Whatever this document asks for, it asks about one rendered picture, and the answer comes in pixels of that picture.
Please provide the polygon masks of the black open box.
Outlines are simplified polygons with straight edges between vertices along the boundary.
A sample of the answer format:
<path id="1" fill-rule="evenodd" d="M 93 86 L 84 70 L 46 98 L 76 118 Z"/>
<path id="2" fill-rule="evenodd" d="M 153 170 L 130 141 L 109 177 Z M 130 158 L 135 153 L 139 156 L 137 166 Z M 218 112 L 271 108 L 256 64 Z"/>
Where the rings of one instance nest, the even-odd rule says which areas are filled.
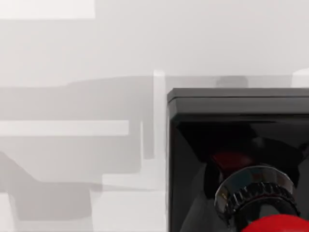
<path id="1" fill-rule="evenodd" d="M 168 232 L 231 232 L 215 193 L 234 171 L 298 168 L 301 216 L 309 228 L 309 89 L 175 88 L 168 94 Z"/>

